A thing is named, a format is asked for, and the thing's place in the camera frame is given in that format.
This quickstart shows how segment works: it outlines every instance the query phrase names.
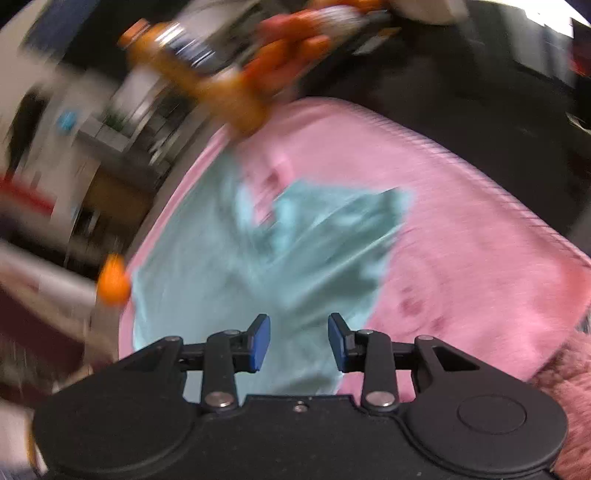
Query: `metal screw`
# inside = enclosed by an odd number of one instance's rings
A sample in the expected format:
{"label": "metal screw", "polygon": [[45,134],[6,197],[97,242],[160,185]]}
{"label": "metal screw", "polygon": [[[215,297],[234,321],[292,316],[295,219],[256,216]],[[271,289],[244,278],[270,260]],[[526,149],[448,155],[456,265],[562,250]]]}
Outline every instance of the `metal screw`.
{"label": "metal screw", "polygon": [[229,407],[234,403],[234,396],[226,392],[211,392],[205,396],[205,403],[210,407]]}
{"label": "metal screw", "polygon": [[296,413],[306,413],[308,411],[308,405],[306,405],[301,400],[298,401],[297,405],[294,407],[294,411]]}
{"label": "metal screw", "polygon": [[389,407],[396,401],[396,397],[390,392],[382,392],[377,390],[370,392],[365,396],[365,400],[374,407]]}

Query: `teal cloth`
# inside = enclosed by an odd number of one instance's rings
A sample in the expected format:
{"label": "teal cloth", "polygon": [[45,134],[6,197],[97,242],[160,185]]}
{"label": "teal cloth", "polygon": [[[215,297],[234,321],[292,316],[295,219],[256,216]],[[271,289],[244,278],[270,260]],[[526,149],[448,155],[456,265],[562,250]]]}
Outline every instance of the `teal cloth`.
{"label": "teal cloth", "polygon": [[[204,342],[271,317],[261,371],[238,374],[241,398],[328,394],[341,374],[327,337],[340,312],[352,329],[371,315],[407,207],[399,190],[371,193],[298,181],[256,225],[233,152],[226,150],[187,193],[135,273],[134,348],[167,335]],[[198,401],[200,374],[185,397]]]}

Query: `pink towel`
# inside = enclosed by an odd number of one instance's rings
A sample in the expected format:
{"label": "pink towel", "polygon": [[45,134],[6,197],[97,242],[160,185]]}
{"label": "pink towel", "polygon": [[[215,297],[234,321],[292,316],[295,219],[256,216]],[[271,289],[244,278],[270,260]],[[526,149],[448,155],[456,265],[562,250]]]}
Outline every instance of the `pink towel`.
{"label": "pink towel", "polygon": [[[227,143],[219,132],[187,173],[130,265]],[[367,328],[412,342],[431,334],[526,380],[571,334],[591,297],[591,263],[482,173],[441,146],[362,108],[305,99],[280,108],[238,148],[259,216],[293,179],[402,187],[413,206]],[[131,352],[133,306],[119,352]],[[358,394],[346,376],[341,392]],[[403,398],[412,397],[407,382]]]}
{"label": "pink towel", "polygon": [[532,383],[554,397],[569,418],[569,435],[556,462],[564,480],[591,478],[591,337],[574,332]]}

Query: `orange bottle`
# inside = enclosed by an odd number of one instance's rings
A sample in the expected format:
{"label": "orange bottle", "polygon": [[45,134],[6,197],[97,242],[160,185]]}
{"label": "orange bottle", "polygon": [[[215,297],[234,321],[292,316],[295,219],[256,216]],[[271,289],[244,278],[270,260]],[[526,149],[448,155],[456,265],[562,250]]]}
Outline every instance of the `orange bottle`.
{"label": "orange bottle", "polygon": [[127,50],[132,64],[150,65],[240,133],[251,135],[267,120],[267,106],[248,86],[240,68],[191,38],[180,24],[152,27],[140,20],[123,34],[119,46]]}

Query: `bottle cap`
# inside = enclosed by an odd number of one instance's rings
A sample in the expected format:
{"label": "bottle cap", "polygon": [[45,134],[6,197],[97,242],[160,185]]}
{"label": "bottle cap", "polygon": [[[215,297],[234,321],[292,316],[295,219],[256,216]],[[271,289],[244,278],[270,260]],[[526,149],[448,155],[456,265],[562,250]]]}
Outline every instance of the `bottle cap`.
{"label": "bottle cap", "polygon": [[123,35],[121,35],[121,38],[117,42],[117,45],[119,46],[119,48],[122,48],[124,50],[126,48],[129,48],[129,46],[149,28],[150,23],[145,18],[138,20],[131,27],[129,27]]}

